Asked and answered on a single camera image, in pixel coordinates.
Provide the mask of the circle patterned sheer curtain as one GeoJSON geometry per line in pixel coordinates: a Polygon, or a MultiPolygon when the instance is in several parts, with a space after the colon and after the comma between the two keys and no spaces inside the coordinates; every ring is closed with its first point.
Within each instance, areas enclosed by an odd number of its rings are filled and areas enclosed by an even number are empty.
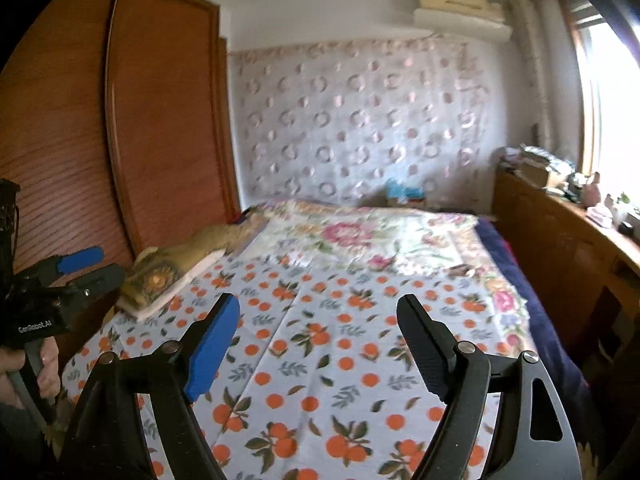
{"type": "Polygon", "coordinates": [[[241,200],[379,205],[398,185],[431,209],[488,211],[508,62],[505,48],[452,37],[232,53],[241,200]]]}

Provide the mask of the golden brown patterned cloth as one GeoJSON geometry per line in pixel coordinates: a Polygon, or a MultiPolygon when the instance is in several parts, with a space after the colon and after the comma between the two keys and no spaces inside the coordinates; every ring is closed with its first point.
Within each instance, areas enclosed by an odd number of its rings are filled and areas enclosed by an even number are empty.
{"type": "Polygon", "coordinates": [[[242,252],[267,222],[251,214],[240,224],[208,226],[178,245],[146,248],[119,289],[116,307],[137,320],[149,318],[199,273],[242,252]]]}

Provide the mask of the wooden wardrobe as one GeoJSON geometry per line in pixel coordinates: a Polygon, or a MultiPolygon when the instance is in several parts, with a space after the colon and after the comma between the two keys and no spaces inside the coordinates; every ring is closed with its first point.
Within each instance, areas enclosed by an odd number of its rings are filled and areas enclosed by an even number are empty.
{"type": "Polygon", "coordinates": [[[16,270],[98,246],[130,266],[241,207],[227,43],[207,0],[52,0],[1,74],[16,270]]]}

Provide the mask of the orange print white cloth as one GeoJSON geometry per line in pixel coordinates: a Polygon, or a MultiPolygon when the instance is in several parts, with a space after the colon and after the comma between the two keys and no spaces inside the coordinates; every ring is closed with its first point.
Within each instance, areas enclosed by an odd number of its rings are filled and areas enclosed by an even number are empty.
{"type": "Polygon", "coordinates": [[[429,393],[396,316],[415,296],[486,353],[530,344],[522,300],[501,278],[405,276],[224,258],[144,321],[117,313],[64,368],[77,401],[99,355],[142,356],[181,337],[225,292],[241,316],[213,387],[194,403],[230,479],[407,479],[445,407],[429,393]]]}

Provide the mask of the navy blue blanket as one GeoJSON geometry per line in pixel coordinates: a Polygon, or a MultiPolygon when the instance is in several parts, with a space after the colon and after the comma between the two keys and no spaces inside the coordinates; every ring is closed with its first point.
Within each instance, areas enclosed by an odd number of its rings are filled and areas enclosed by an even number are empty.
{"type": "Polygon", "coordinates": [[[589,398],[584,375],[564,350],[560,338],[508,244],[489,220],[480,218],[475,227],[480,242],[506,280],[526,301],[529,333],[567,411],[581,412],[589,398]]]}

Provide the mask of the stack of books and boxes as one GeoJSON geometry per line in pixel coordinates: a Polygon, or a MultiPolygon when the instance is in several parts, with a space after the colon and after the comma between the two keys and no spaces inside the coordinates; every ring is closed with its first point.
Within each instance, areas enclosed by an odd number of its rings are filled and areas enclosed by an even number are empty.
{"type": "Polygon", "coordinates": [[[518,148],[502,148],[499,162],[504,170],[535,188],[560,188],[575,171],[570,162],[544,148],[525,144],[518,148]]]}

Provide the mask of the pink figurine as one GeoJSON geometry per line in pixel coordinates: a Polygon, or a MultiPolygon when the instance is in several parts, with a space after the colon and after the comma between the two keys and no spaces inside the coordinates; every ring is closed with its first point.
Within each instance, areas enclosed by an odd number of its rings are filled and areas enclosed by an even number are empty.
{"type": "Polygon", "coordinates": [[[600,174],[595,171],[587,180],[586,184],[582,187],[582,196],[580,200],[585,208],[597,206],[601,201],[600,191],[600,174]]]}

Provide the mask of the white air conditioner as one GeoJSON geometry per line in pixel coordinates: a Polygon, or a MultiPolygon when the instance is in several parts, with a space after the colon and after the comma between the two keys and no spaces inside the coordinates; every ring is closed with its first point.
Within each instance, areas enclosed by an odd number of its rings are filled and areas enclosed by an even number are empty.
{"type": "Polygon", "coordinates": [[[489,0],[418,0],[413,11],[416,27],[505,44],[513,29],[503,6],[489,0]]]}

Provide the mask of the window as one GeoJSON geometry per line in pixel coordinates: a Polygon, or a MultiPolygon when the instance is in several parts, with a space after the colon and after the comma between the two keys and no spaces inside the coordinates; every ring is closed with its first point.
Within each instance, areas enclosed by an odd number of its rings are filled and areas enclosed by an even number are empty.
{"type": "Polygon", "coordinates": [[[639,206],[639,64],[588,0],[560,0],[582,87],[582,169],[603,192],[639,206]]]}

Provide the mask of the blue tissue box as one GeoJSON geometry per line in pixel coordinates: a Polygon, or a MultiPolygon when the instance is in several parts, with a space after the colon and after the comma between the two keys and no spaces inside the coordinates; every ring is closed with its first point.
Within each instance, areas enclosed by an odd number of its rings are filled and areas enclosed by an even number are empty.
{"type": "Polygon", "coordinates": [[[426,197],[422,188],[413,188],[394,179],[386,182],[385,199],[386,205],[393,208],[423,209],[426,206],[426,197]]]}

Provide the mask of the wooden side cabinet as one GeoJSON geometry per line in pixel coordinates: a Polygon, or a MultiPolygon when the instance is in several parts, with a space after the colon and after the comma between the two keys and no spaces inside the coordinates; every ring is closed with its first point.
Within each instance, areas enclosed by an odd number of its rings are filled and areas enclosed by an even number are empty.
{"type": "Polygon", "coordinates": [[[639,329],[639,245],[502,170],[491,211],[565,348],[618,358],[639,329]]]}

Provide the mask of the floral quilt bedspread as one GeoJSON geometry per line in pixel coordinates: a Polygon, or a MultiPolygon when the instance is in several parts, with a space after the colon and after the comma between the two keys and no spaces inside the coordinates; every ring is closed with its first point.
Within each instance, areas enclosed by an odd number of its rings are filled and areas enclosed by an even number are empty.
{"type": "Polygon", "coordinates": [[[280,266],[341,269],[382,280],[412,278],[424,304],[439,302],[480,347],[507,356],[535,347],[528,302],[480,238],[472,214],[284,200],[250,212],[260,223],[242,254],[280,266]]]}

